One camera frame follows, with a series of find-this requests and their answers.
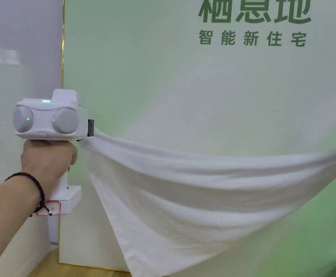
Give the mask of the person's left hand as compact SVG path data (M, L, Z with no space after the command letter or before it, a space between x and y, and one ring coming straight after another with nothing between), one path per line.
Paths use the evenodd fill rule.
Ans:
M69 141L26 140L21 154L21 171L33 176L41 185L46 199L57 181L77 161L78 150Z

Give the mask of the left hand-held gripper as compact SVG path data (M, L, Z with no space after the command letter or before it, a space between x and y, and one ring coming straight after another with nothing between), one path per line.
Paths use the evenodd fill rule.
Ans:
M94 120L79 103L75 90L56 89L51 99L24 98L13 114L16 135L26 140L80 141L94 136ZM69 214L79 203L82 188L58 180L50 199L35 210L37 216Z

